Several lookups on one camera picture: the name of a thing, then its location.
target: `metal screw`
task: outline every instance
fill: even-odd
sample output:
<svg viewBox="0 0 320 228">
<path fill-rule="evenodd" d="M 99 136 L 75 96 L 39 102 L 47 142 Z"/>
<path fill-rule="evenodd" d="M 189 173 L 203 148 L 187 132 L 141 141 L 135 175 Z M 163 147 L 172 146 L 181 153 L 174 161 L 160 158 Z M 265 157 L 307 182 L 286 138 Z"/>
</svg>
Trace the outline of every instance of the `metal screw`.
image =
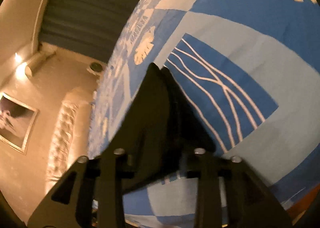
<svg viewBox="0 0 320 228">
<path fill-rule="evenodd" d="M 231 157 L 231 161 L 233 163 L 240 163 L 242 161 L 242 158 L 240 158 L 239 156 L 234 155 L 234 156 Z"/>
<path fill-rule="evenodd" d="M 88 160 L 89 160 L 88 157 L 83 155 L 77 159 L 77 162 L 83 164 L 83 163 L 86 163 Z"/>
<path fill-rule="evenodd" d="M 203 155 L 204 153 L 205 153 L 204 148 L 198 147 L 195 149 L 195 154 L 197 154 L 197 155 Z"/>
<path fill-rule="evenodd" d="M 113 151 L 113 154 L 115 155 L 123 155 L 125 153 L 125 150 L 123 148 L 117 148 Z"/>
</svg>

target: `white wavy lines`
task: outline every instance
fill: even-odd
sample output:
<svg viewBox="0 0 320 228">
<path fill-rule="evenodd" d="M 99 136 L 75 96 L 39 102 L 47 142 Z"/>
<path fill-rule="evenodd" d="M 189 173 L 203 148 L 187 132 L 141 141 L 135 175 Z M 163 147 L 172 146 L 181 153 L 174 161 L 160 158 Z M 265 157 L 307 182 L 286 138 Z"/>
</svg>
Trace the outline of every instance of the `white wavy lines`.
<svg viewBox="0 0 320 228">
<path fill-rule="evenodd" d="M 211 124 L 207 121 L 207 119 L 203 116 L 202 111 L 199 109 L 199 107 L 193 102 L 193 100 L 190 99 L 190 97 L 186 94 L 186 92 L 183 90 L 183 88 L 180 86 L 181 91 L 183 92 L 183 94 L 185 95 L 186 99 L 191 103 L 191 105 L 196 109 L 196 111 L 198 112 L 200 118 L 204 121 L 204 123 L 207 125 L 207 127 L 211 130 L 211 132 L 214 134 L 215 138 L 217 139 L 217 141 L 219 142 L 221 149 L 223 150 L 224 153 L 227 153 L 228 150 L 226 149 L 225 145 L 223 144 L 222 139 L 220 138 L 218 132 L 214 129 L 213 126 L 211 126 Z"/>
<path fill-rule="evenodd" d="M 220 78 L 219 78 L 208 66 L 206 66 L 203 62 L 201 62 L 200 60 L 198 60 L 198 59 L 195 58 L 194 56 L 186 53 L 185 51 L 182 51 L 182 50 L 180 50 L 180 49 L 178 49 L 178 48 L 175 48 L 175 49 L 178 50 L 179 52 L 181 52 L 181 53 L 189 56 L 190 58 L 194 59 L 196 62 L 198 62 L 199 64 L 201 64 L 204 68 L 206 68 L 206 70 L 207 70 L 214 78 L 216 78 L 216 81 L 217 81 L 217 82 L 216 82 L 215 80 L 213 80 L 213 79 L 210 79 L 210 78 L 203 78 L 202 80 L 207 80 L 207 81 L 211 81 L 211 82 L 214 82 L 214 83 L 216 83 L 216 84 L 219 84 L 219 85 L 224 89 L 224 93 L 225 93 L 225 91 L 228 92 L 228 93 L 230 93 L 230 94 L 234 97 L 234 99 L 239 103 L 239 105 L 241 106 L 241 108 L 244 110 L 244 112 L 245 112 L 245 114 L 247 115 L 247 117 L 248 117 L 248 119 L 249 119 L 252 127 L 253 127 L 254 129 L 257 129 L 257 128 L 258 128 L 258 125 L 257 125 L 256 121 L 254 120 L 254 118 L 252 117 L 250 111 L 248 110 L 248 108 L 246 107 L 246 105 L 244 105 L 244 103 L 243 103 L 242 100 L 238 97 L 238 95 L 236 95 L 236 94 L 234 93 L 234 91 L 232 91 L 228 86 L 226 86 L 226 85 L 220 80 Z"/>
<path fill-rule="evenodd" d="M 231 79 L 229 76 L 224 74 L 222 71 L 218 70 L 217 68 L 213 67 L 210 63 L 208 63 L 205 59 L 203 59 L 193 48 L 190 44 L 188 44 L 184 39 L 181 39 L 190 49 L 191 51 L 198 56 L 207 66 L 209 66 L 212 70 L 215 72 L 219 73 L 221 76 L 226 78 L 230 83 L 232 83 L 238 90 L 239 92 L 242 93 L 242 95 L 247 99 L 247 101 L 250 103 L 252 108 L 255 110 L 256 114 L 260 118 L 262 122 L 264 122 L 266 119 L 264 118 L 263 114 L 259 110 L 259 108 L 256 106 L 256 104 L 253 102 L 253 100 L 249 97 L 249 95 L 235 82 L 233 79 Z"/>
<path fill-rule="evenodd" d="M 219 114 L 221 115 L 221 117 L 225 118 L 225 115 L 223 114 L 222 110 L 220 109 L 220 107 L 218 106 L 218 104 L 216 103 L 216 101 L 214 100 L 214 98 L 211 96 L 211 94 L 209 92 L 207 92 L 201 85 L 199 85 L 195 80 L 193 80 L 192 78 L 190 78 L 185 72 L 183 72 L 182 70 L 179 69 L 179 67 L 177 65 L 175 65 L 172 61 L 170 61 L 169 59 L 167 59 L 167 61 L 169 63 L 171 63 L 180 73 L 182 73 L 185 77 L 187 77 L 191 82 L 193 82 L 199 89 L 201 89 L 211 100 L 212 104 L 217 108 L 217 110 L 219 111 Z M 185 93 L 185 91 L 181 88 L 181 91 L 184 93 L 184 95 L 186 96 L 187 100 L 193 105 L 193 107 L 197 110 L 200 118 L 204 121 L 204 123 L 208 126 L 208 128 L 212 131 L 212 133 L 214 134 L 214 136 L 216 137 L 217 141 L 219 142 L 222 150 L 224 153 L 227 153 L 228 150 L 226 149 L 225 145 L 223 144 L 222 139 L 220 138 L 218 132 L 210 125 L 210 123 L 207 121 L 207 119 L 203 116 L 202 111 L 199 109 L 199 107 L 189 98 L 189 96 Z"/>
<path fill-rule="evenodd" d="M 214 82 L 214 83 L 216 83 L 216 84 L 218 84 L 218 85 L 220 85 L 220 86 L 222 87 L 223 92 L 224 92 L 225 96 L 226 96 L 227 99 L 228 99 L 228 102 L 229 102 L 229 105 L 230 105 L 230 107 L 231 107 L 231 111 L 232 111 L 232 113 L 233 113 L 233 116 L 234 116 L 234 118 L 235 118 L 237 133 L 238 133 L 238 137 L 239 137 L 239 142 L 241 142 L 241 141 L 243 140 L 243 136 L 242 136 L 242 132 L 241 132 L 240 121 L 239 121 L 238 114 L 237 114 L 237 112 L 236 112 L 236 108 L 235 108 L 235 106 L 234 106 L 234 104 L 233 104 L 233 102 L 232 102 L 232 100 L 231 100 L 231 98 L 230 98 L 230 96 L 229 96 L 229 93 L 228 93 L 228 90 L 227 90 L 227 86 L 225 86 L 225 85 L 222 83 L 222 81 L 221 81 L 218 77 L 216 77 L 215 75 L 214 75 L 214 77 L 215 77 L 217 80 L 213 80 L 213 79 L 210 79 L 210 78 L 200 77 L 200 76 L 194 74 L 194 73 L 184 64 L 184 62 L 182 61 L 182 59 L 181 59 L 178 55 L 176 55 L 174 52 L 172 52 L 171 54 L 173 54 L 174 56 L 176 56 L 176 57 L 180 60 L 180 62 L 181 62 L 181 64 L 183 65 L 183 67 L 184 67 L 191 75 L 193 75 L 194 77 L 196 77 L 196 78 L 198 78 L 198 79 L 200 79 L 200 80 L 205 80 L 205 81 Z"/>
<path fill-rule="evenodd" d="M 181 72 L 185 77 L 187 77 L 191 82 L 194 83 L 194 85 L 196 85 L 200 90 L 202 90 L 207 96 L 208 98 L 211 100 L 212 104 L 214 105 L 214 107 L 217 109 L 217 111 L 219 112 L 224 124 L 227 127 L 227 132 L 228 132 L 228 136 L 229 136 L 229 140 L 231 142 L 232 147 L 235 147 L 235 140 L 233 139 L 233 135 L 232 135 L 232 129 L 231 126 L 229 124 L 229 121 L 227 120 L 225 114 L 223 113 L 222 109 L 219 107 L 218 103 L 215 101 L 215 99 L 212 97 L 212 95 L 205 89 L 203 88 L 199 83 L 197 83 L 195 80 L 193 80 L 190 76 L 188 76 L 186 73 L 184 73 L 182 70 L 179 69 L 179 67 L 177 65 L 175 65 L 173 62 L 171 62 L 169 59 L 167 59 L 167 61 L 169 61 L 174 67 L 176 67 L 176 69 Z"/>
</svg>

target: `blue bedspread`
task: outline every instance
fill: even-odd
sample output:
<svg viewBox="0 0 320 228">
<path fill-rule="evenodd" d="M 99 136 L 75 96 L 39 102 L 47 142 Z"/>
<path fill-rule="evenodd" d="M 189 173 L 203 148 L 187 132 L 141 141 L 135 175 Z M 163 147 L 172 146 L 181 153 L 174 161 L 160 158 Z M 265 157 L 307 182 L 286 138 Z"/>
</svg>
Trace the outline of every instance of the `blue bedspread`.
<svg viewBox="0 0 320 228">
<path fill-rule="evenodd" d="M 140 0 L 101 80 L 90 157 L 112 140 L 155 62 L 169 68 L 217 155 L 245 158 L 290 207 L 320 183 L 319 39 L 316 0 Z M 176 173 L 126 195 L 126 218 L 192 227 L 196 186 Z"/>
</svg>

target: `dark curtain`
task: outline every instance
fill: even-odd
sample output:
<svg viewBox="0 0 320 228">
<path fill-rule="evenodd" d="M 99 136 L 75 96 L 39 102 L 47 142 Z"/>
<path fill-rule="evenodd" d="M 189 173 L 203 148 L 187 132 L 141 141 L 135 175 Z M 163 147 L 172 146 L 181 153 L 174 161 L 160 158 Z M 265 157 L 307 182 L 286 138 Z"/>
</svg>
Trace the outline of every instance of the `dark curtain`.
<svg viewBox="0 0 320 228">
<path fill-rule="evenodd" d="M 39 40 L 107 63 L 139 0 L 49 0 Z"/>
</svg>

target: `beige wall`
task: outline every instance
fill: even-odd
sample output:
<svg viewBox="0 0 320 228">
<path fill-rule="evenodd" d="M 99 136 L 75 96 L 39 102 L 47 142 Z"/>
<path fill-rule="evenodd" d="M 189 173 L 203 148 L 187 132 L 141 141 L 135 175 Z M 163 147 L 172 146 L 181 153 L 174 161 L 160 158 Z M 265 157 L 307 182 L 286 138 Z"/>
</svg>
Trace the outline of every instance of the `beige wall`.
<svg viewBox="0 0 320 228">
<path fill-rule="evenodd" d="M 22 58 L 34 53 L 47 0 L 4 0 L 0 6 L 0 84 Z"/>
<path fill-rule="evenodd" d="M 52 132 L 66 92 L 82 86 L 93 92 L 96 76 L 87 72 L 90 59 L 58 49 L 34 78 L 15 76 L 1 91 L 39 109 L 26 155 L 0 141 L 0 189 L 16 214 L 27 222 L 45 191 L 45 172 Z"/>
</svg>

